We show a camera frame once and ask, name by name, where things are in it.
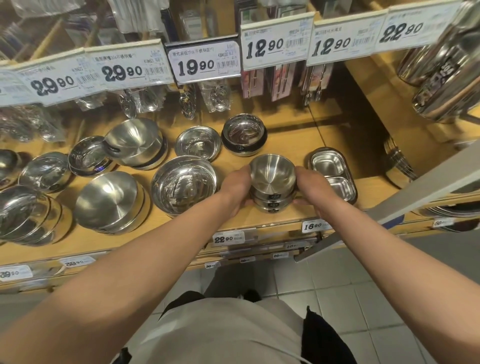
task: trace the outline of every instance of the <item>hand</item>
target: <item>hand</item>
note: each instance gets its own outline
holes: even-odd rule
[[[345,202],[335,193],[327,178],[321,173],[296,166],[295,174],[297,186],[305,198],[305,200],[294,200],[295,204],[313,205],[318,216],[327,218],[331,208]]]
[[[223,180],[220,193],[228,198],[232,204],[233,210],[230,218],[234,217],[241,207],[248,205],[252,200],[245,201],[252,185],[252,177],[250,175],[250,165],[247,164],[228,174]]]

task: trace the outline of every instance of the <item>stainless steel divided tray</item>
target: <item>stainless steel divided tray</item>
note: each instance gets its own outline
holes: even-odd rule
[[[353,181],[345,157],[338,150],[322,147],[308,157],[308,168],[324,175],[336,194],[354,204],[357,201],[357,187]]]

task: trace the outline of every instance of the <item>forearm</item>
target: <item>forearm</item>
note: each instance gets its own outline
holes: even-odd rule
[[[328,222],[439,363],[480,357],[480,286],[347,203]]]
[[[0,362],[109,362],[232,209],[217,193],[95,262],[0,337]]]

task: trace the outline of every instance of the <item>person's left hand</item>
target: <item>person's left hand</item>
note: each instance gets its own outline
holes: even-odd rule
[[[229,202],[232,203],[233,210],[230,218],[234,217],[241,207],[252,204],[252,200],[246,200],[251,185],[252,178],[249,164],[229,173],[223,180],[220,193],[227,196]]]

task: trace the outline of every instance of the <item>barcode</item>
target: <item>barcode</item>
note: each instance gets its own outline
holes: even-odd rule
[[[301,46],[303,44],[303,38],[288,40],[285,48]]]
[[[366,36],[365,38],[360,38],[360,39],[354,39],[352,43],[352,47],[355,46],[363,46],[364,44],[370,43],[373,41],[374,37],[372,36]]]
[[[100,78],[100,76],[97,73],[89,73],[89,74],[86,74],[85,76],[78,76],[77,80],[78,80],[79,84],[83,85],[83,84],[86,84],[88,82],[94,82],[94,81],[98,80],[99,78]]]
[[[434,30],[441,29],[445,26],[444,23],[438,23],[438,24],[427,24],[425,28],[423,29],[424,32],[430,32]]]
[[[166,67],[149,67],[145,69],[145,73],[147,76],[153,76],[155,74],[166,74],[167,68]]]
[[[220,61],[216,63],[216,67],[220,68],[233,68],[238,67],[239,62],[237,60],[230,60],[230,61]]]
[[[28,87],[27,86],[24,86],[24,85],[11,85],[11,86],[5,86],[3,88],[3,90],[6,92],[6,93],[9,93],[9,92],[28,92]]]

